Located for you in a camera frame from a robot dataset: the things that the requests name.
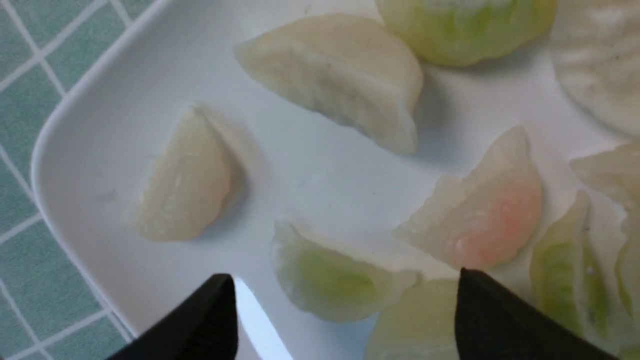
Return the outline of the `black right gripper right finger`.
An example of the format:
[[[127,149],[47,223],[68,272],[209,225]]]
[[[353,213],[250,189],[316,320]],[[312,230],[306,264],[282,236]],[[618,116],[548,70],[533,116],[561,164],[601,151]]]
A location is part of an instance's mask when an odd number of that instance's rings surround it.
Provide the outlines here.
[[[460,271],[454,333],[462,360],[612,360],[478,269]]]

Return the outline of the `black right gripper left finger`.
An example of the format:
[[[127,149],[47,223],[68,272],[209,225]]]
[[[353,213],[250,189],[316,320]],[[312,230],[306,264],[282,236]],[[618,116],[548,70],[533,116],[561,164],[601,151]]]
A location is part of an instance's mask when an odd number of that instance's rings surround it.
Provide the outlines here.
[[[234,360],[239,321],[233,276],[216,273],[111,360]]]

